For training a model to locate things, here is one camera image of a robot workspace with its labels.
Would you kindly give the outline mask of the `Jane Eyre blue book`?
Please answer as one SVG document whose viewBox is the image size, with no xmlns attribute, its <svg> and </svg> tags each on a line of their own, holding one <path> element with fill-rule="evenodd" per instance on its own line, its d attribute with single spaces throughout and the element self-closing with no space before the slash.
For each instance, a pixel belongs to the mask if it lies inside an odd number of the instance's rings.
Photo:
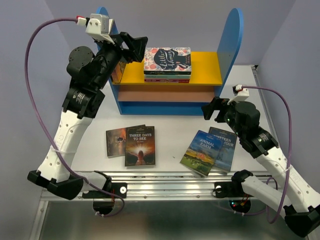
<svg viewBox="0 0 320 240">
<path fill-rule="evenodd" d="M 114 20 L 113 20 L 109 34 L 110 35 L 118 34 L 118 29 L 117 29 L 117 26 L 116 26 L 116 23 Z M 124 61 L 118 62 L 118 64 L 116 65 L 115 69 L 113 70 L 113 72 L 111 74 L 111 81 L 113 84 L 119 84 L 121 82 L 126 65 L 127 64 Z"/>
</svg>

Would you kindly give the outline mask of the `Animal Farm book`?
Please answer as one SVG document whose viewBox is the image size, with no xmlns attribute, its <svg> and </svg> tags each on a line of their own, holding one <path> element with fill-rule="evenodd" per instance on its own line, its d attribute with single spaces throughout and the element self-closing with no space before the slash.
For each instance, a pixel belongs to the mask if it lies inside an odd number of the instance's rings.
<svg viewBox="0 0 320 240">
<path fill-rule="evenodd" d="M 207 177 L 222 146 L 222 139 L 199 130 L 180 160 L 180 164 Z"/>
</svg>

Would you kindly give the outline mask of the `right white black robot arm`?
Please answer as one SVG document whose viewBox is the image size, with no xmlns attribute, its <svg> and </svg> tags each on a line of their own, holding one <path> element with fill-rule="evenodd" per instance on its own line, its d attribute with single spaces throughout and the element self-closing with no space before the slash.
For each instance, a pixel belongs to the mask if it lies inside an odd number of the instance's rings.
<svg viewBox="0 0 320 240">
<path fill-rule="evenodd" d="M 214 97 L 202 106 L 203 117 L 209 120 L 214 111 L 217 123 L 227 123 L 236 133 L 242 148 L 260 163 L 283 188 L 285 194 L 260 181 L 248 170 L 237 171 L 230 181 L 217 182 L 217 198 L 234 198 L 248 194 L 259 199 L 268 207 L 283 206 L 280 216 L 286 225 L 299 237 L 306 237 L 320 225 L 320 194 L 302 178 L 289 164 L 275 138 L 260 127 L 260 112 L 247 101 L 230 102 L 227 98 Z"/>
</svg>

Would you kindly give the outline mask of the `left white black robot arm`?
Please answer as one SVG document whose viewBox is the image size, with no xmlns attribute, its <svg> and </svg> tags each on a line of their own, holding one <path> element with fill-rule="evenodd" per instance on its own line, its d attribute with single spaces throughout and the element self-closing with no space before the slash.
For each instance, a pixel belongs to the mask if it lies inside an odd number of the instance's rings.
<svg viewBox="0 0 320 240">
<path fill-rule="evenodd" d="M 99 51 L 94 54 L 86 46 L 72 50 L 66 70 L 71 77 L 69 90 L 62 104 L 60 123 L 44 161 L 27 179 L 50 193 L 74 199 L 79 193 L 95 191 L 100 197 L 111 194 L 111 177 L 94 171 L 92 176 L 74 172 L 72 164 L 81 139 L 96 117 L 105 98 L 102 89 L 120 62 L 140 63 L 148 37 L 131 37 L 127 32 L 96 40 Z"/>
</svg>

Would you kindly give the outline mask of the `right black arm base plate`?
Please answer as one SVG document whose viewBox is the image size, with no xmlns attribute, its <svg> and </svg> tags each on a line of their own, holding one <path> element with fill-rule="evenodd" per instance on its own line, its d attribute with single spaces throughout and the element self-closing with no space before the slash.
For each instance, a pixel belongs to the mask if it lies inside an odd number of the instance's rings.
<svg viewBox="0 0 320 240">
<path fill-rule="evenodd" d="M 237 181 L 218 181 L 214 183 L 214 192 L 215 197 L 218 199 L 222 198 L 242 198 L 245 195 L 249 194 L 250 197 L 252 195 L 253 190 L 244 191 L 243 184 L 249 184 L 249 186 L 253 186 L 253 183 L 249 183 L 248 180 L 244 180 L 242 182 Z"/>
</svg>

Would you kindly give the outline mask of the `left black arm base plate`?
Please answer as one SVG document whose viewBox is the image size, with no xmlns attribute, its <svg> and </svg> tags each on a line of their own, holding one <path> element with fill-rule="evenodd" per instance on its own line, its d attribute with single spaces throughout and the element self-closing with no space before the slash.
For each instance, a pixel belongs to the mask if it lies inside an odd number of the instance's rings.
<svg viewBox="0 0 320 240">
<path fill-rule="evenodd" d="M 126 182 L 113 182 L 108 192 L 118 195 L 123 199 L 125 199 L 127 197 L 127 187 L 128 187 L 128 184 Z M 83 192 L 82 198 L 83 199 L 110 199 L 112 198 L 112 196 L 97 190 L 90 190 L 87 193 Z"/>
</svg>

